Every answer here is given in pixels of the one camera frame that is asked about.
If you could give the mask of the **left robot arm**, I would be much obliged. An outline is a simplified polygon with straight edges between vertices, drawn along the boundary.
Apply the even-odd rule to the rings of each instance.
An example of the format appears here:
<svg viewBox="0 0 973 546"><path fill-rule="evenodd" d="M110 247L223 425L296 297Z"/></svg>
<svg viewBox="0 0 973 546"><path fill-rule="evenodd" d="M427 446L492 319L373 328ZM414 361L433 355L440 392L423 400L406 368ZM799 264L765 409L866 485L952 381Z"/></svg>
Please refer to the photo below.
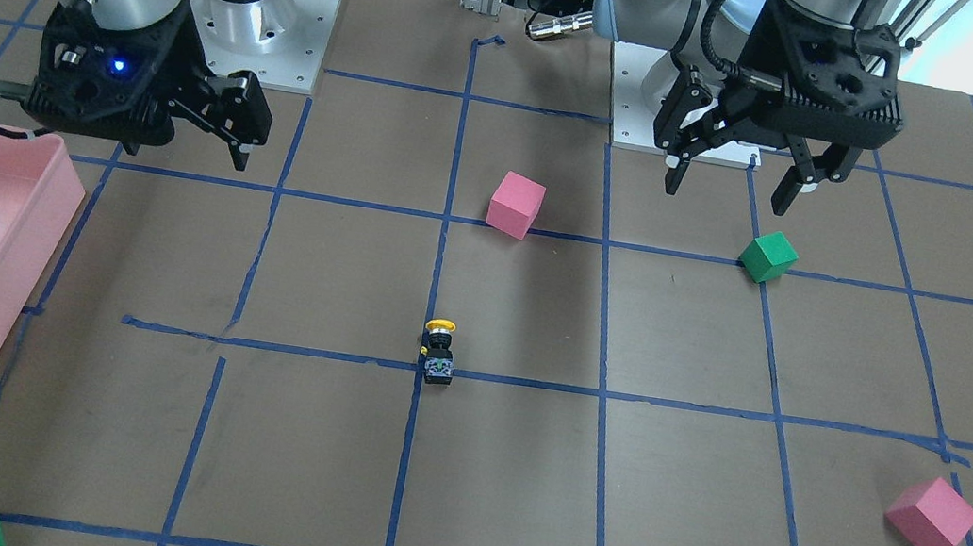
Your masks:
<svg viewBox="0 0 973 546"><path fill-rule="evenodd" d="M595 0L593 28L663 50L675 78L653 143L675 194L694 157L728 143L791 152L771 205L846 181L904 127L890 25L899 0Z"/></svg>

